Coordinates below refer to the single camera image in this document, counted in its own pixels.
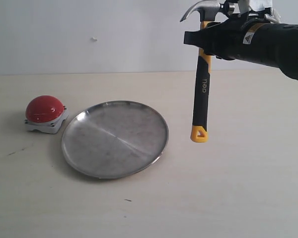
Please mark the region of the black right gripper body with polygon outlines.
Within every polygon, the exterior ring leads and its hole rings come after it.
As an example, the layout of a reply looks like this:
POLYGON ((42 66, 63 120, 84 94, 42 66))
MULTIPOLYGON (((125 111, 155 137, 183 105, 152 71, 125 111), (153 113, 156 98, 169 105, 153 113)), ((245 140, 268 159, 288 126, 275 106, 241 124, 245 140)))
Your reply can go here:
POLYGON ((234 60, 237 49, 242 47, 246 32, 256 24, 265 24, 262 16, 249 16, 248 13, 234 13, 223 22, 216 22, 215 15, 207 18, 200 12, 200 29, 185 31, 183 44, 198 47, 206 55, 224 60, 234 60))

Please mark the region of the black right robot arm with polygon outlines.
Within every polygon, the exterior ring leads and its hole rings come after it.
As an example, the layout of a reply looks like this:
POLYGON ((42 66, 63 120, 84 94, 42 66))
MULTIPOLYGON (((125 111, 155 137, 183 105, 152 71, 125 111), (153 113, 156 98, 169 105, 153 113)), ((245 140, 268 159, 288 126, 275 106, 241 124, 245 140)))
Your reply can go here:
POLYGON ((270 23, 254 16, 231 18, 199 31, 186 31, 184 44, 223 60, 276 67, 298 80, 298 24, 270 23))

